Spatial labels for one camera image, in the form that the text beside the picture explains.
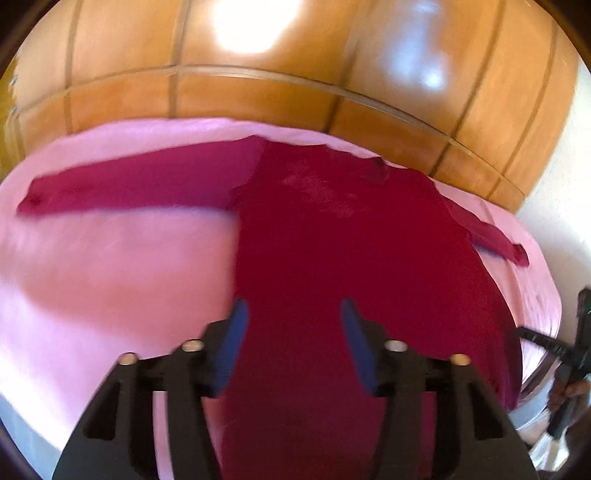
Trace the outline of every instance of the pink bed sheet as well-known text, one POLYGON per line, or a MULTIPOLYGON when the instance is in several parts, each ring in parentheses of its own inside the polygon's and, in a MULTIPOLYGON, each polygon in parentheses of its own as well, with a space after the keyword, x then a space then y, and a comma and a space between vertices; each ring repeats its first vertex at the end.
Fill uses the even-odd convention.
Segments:
MULTIPOLYGON (((233 296, 238 224, 226 213, 206 209, 16 217, 31 180, 76 165, 249 135, 376 156, 317 132, 231 119, 149 119, 60 138, 29 156, 0 185, 0 393, 56 448, 64 447, 121 352, 165 354, 199 336, 206 323, 225 317, 233 296)), ((556 335, 560 298, 532 236, 505 210, 448 185, 436 186, 523 244, 528 268, 484 249, 478 253, 516 325, 556 335)), ((522 350, 526 379, 543 352, 528 344, 522 350)), ((223 421, 215 401, 206 409, 217 425, 212 429, 216 443, 223 421)), ((159 467, 166 479, 171 476, 161 398, 156 410, 159 467)))

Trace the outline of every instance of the sweater sleeve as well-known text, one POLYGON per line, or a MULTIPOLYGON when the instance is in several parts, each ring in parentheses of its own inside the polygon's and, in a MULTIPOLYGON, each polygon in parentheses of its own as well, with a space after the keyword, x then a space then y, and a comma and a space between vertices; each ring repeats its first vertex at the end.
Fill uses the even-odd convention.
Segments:
POLYGON ((468 231, 470 240, 474 245, 484 247, 520 267, 530 265, 530 260, 523 245, 511 243, 496 226, 483 222, 474 213, 461 207, 453 200, 443 195, 442 197, 450 215, 468 231))

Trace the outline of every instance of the wooden headboard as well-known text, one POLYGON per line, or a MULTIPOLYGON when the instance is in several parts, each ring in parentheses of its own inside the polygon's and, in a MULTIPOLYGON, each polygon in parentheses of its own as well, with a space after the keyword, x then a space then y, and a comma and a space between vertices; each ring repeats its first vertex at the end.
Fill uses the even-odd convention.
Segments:
POLYGON ((510 211, 544 171, 579 57, 533 0, 246 4, 61 0, 0 82, 4 173, 106 122, 198 116, 330 133, 510 211))

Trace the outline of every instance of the white wall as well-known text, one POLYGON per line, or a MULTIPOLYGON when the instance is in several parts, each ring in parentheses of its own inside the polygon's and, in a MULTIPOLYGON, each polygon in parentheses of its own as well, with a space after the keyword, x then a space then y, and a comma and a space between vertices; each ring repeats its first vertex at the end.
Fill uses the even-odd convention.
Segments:
POLYGON ((559 337, 573 340, 577 293, 591 284, 591 74, 582 61, 562 136, 517 217, 540 244, 560 292, 559 337))

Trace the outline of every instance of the mattress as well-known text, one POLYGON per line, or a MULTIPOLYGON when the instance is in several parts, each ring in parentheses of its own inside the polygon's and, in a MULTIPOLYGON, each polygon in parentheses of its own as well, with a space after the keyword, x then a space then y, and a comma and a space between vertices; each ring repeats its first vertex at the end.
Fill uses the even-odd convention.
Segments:
MULTIPOLYGON (((183 319, 197 315, 204 325, 222 318, 232 299, 229 286, 238 236, 231 216, 204 209, 23 219, 15 216, 15 209, 31 180, 72 166, 250 135, 297 145, 326 144, 360 158, 376 156, 328 135, 253 122, 126 121, 53 142, 27 158, 0 185, 0 362, 5 366, 0 371, 0 394, 23 420, 11 432, 17 442, 18 431, 30 429, 60 451, 94 389, 121 352, 161 355, 199 333, 183 319), (130 241, 128 232, 134 232, 136 240, 130 241), (163 245, 168 255, 161 255, 163 245), (146 294, 154 300, 149 312, 142 309, 146 294), (176 306, 171 315, 172 301, 176 306), (151 323, 140 325, 139 321, 146 319, 151 323)), ((445 184, 436 182, 436 187, 525 247, 528 268, 517 267, 485 249, 478 249, 478 253, 516 325, 556 335, 560 299, 531 235, 507 211, 445 184)), ((535 346, 522 344, 524 380, 543 355, 535 346)), ((215 408, 215 403, 206 405, 210 414, 215 408)), ((157 410, 163 410, 161 401, 157 410)), ((156 415, 155 429, 159 468, 162 478, 169 478, 163 415, 156 415)), ((27 458, 36 454, 32 445, 19 445, 27 458)), ((45 476, 48 470, 51 468, 46 465, 45 476)))

